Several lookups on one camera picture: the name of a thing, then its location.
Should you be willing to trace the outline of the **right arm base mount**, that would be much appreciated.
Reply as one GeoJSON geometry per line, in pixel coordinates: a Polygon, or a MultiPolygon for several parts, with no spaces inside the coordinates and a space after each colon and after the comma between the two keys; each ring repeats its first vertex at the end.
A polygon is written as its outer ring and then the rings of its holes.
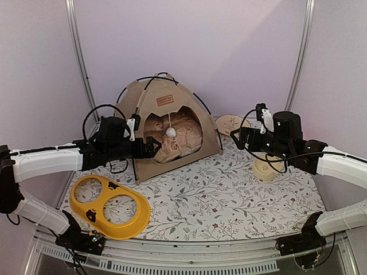
{"type": "Polygon", "coordinates": [[[325,237],[321,236],[315,226],[322,211],[311,214],[301,228],[299,234],[281,237],[276,240],[275,248],[281,256],[305,252],[326,245],[325,237]]]}

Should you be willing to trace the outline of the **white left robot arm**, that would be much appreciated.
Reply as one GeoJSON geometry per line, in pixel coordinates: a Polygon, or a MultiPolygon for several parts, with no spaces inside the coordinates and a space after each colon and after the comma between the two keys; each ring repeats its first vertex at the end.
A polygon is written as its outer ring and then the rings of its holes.
{"type": "Polygon", "coordinates": [[[26,218],[62,235],[72,248],[81,248],[85,236],[74,217],[22,192],[19,183],[58,172],[88,171],[114,160],[153,158],[161,143],[151,136],[135,137],[139,122],[138,117],[104,117],[90,138],[61,146],[11,151],[2,145],[1,213],[26,218]]]}

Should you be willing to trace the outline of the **beige fabric pet tent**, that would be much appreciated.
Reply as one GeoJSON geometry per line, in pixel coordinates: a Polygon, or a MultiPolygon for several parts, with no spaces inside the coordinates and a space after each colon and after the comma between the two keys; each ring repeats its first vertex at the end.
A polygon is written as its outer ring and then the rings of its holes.
{"type": "Polygon", "coordinates": [[[208,107],[167,72],[134,80],[120,92],[116,106],[127,116],[140,117],[136,137],[144,141],[152,137],[161,144],[152,159],[133,158],[137,184],[223,153],[208,107]]]}

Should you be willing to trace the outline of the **cream ceramic pet bowl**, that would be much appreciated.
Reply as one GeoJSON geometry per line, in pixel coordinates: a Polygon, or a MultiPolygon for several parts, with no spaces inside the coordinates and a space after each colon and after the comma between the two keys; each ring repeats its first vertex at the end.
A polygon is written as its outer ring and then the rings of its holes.
{"type": "Polygon", "coordinates": [[[274,156],[268,156],[266,158],[265,154],[259,154],[253,161],[252,172],[256,179],[263,182],[271,182],[280,175],[280,171],[283,172],[284,164],[282,162],[275,162],[269,165],[266,159],[269,161],[279,160],[279,158],[274,156]]]}

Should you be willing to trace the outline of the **yellow double bowl holder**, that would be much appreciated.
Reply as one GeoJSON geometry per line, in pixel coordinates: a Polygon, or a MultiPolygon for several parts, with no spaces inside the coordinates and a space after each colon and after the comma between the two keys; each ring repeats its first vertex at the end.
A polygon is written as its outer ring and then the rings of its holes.
{"type": "Polygon", "coordinates": [[[143,195],[99,175],[75,183],[70,206],[87,224],[115,240],[136,237],[150,221],[150,204],[143,195]]]}

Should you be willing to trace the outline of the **white fluffy cushion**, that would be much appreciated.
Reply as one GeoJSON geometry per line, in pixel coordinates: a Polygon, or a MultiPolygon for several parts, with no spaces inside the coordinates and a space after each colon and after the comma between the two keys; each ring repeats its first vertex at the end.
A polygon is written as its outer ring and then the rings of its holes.
{"type": "Polygon", "coordinates": [[[168,115],[159,117],[151,113],[145,121],[144,137],[152,136],[161,142],[161,149],[154,157],[157,163],[168,163],[183,158],[197,152],[202,146],[202,129],[194,118],[185,112],[173,112],[170,117],[177,133],[174,138],[166,135],[169,128],[168,115]]]}

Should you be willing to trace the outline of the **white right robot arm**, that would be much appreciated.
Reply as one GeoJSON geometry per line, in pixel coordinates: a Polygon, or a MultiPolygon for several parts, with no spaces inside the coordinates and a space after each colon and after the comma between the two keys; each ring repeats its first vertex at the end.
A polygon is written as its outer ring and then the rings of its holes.
{"type": "MultiPolygon", "coordinates": [[[[289,111],[271,114],[268,109],[256,112],[261,128],[240,125],[230,136],[240,150],[255,156],[258,152],[274,156],[311,175],[337,178],[366,188],[366,159],[342,152],[325,142],[304,140],[300,116],[289,111]]],[[[366,200],[333,211],[309,216],[304,232],[296,238],[302,250],[318,242],[319,235],[366,226],[366,200]]]]}

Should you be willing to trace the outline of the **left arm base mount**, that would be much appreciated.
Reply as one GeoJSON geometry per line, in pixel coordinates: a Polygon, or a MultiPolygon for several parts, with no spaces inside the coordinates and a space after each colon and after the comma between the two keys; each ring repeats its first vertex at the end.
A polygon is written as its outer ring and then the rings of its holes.
{"type": "Polygon", "coordinates": [[[55,244],[78,252],[100,256],[104,249],[105,239],[102,237],[97,241],[93,241],[92,239],[95,236],[83,232],[72,214],[65,210],[62,212],[66,216],[69,226],[63,234],[56,237],[55,244]]]}

